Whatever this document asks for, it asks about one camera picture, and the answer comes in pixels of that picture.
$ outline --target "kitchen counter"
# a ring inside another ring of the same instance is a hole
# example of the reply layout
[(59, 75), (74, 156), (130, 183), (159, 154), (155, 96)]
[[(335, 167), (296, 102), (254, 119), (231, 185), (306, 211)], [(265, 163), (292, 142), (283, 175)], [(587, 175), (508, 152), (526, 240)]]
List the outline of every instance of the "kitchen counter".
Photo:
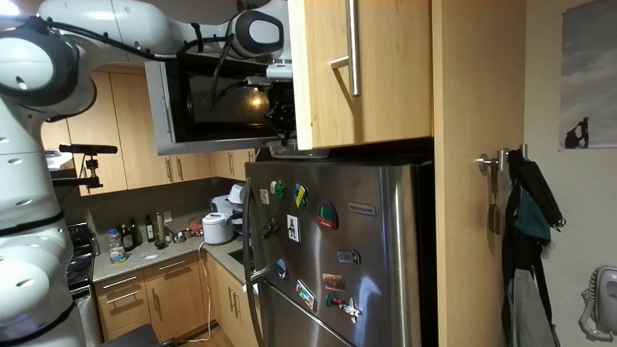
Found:
[(123, 262), (109, 262), (107, 252), (99, 252), (94, 258), (94, 273), (92, 281), (101, 281), (113, 275), (121, 275), (126, 271), (134, 271), (175, 256), (182, 256), (194, 250), (204, 248), (209, 252), (232, 277), (236, 277), (240, 283), (244, 283), (244, 267), (234, 258), (229, 256), (229, 252), (238, 250), (242, 246), (240, 238), (232, 238), (231, 242), (223, 244), (204, 244), (202, 237), (190, 237), (182, 242), (171, 242), (165, 248), (155, 248), (153, 242), (142, 242), (140, 246), (132, 248), (128, 252), (128, 258)]

